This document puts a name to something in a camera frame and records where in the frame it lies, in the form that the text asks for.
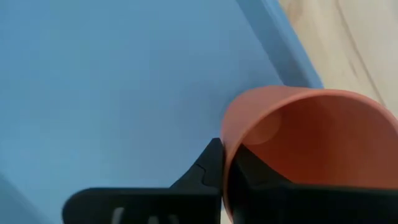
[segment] plastic cup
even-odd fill
[[[227,183],[241,144],[292,182],[398,189],[398,121],[349,91],[266,86],[239,95],[221,128]]]

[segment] wooden floor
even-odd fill
[[[326,88],[398,116],[398,1],[279,0]]]

